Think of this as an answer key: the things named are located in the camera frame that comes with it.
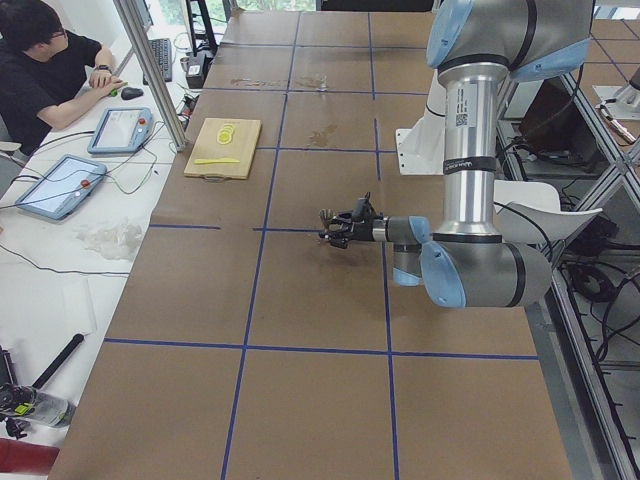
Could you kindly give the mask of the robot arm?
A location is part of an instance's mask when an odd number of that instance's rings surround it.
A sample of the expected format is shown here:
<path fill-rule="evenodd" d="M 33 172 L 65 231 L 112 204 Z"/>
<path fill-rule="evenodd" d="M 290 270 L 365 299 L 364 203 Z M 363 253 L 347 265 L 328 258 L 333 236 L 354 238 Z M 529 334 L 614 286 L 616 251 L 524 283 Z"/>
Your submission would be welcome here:
<path fill-rule="evenodd" d="M 385 217 L 367 198 L 325 215 L 322 238 L 389 242 L 393 276 L 423 286 L 442 307 L 514 307 L 539 300 L 551 265 L 529 241 L 494 226 L 497 94 L 506 78 L 533 81 L 580 67 L 589 49 L 590 1 L 447 1 L 430 33 L 427 62 L 445 88 L 444 220 Z"/>

